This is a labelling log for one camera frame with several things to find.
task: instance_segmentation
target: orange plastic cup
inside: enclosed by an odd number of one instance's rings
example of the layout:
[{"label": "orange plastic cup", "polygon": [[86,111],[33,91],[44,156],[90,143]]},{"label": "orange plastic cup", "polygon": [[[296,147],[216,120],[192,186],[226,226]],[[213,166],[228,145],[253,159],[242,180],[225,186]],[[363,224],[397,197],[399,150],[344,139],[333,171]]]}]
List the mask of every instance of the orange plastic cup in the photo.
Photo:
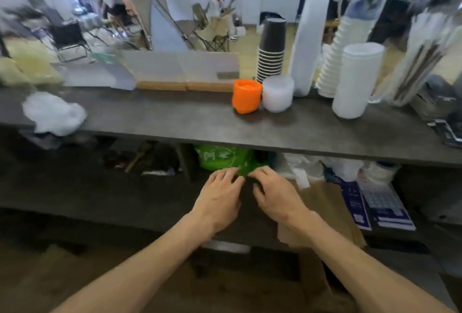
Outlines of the orange plastic cup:
[{"label": "orange plastic cup", "polygon": [[251,113],[262,100],[263,86],[254,80],[236,80],[233,85],[232,107],[238,113]]}]

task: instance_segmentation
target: brown paper bag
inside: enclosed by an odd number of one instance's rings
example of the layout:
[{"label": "brown paper bag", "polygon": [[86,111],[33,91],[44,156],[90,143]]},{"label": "brown paper bag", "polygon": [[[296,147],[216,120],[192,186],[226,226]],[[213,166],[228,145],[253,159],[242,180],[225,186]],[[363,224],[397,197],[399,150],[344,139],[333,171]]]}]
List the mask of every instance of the brown paper bag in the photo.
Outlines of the brown paper bag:
[{"label": "brown paper bag", "polygon": [[[355,245],[366,246],[366,241],[351,217],[337,184],[316,182],[308,189],[298,190],[296,183],[293,181],[291,183],[297,189],[305,205],[317,212],[329,226]],[[278,225],[278,239],[289,246],[310,247],[305,238],[282,224]]]}]

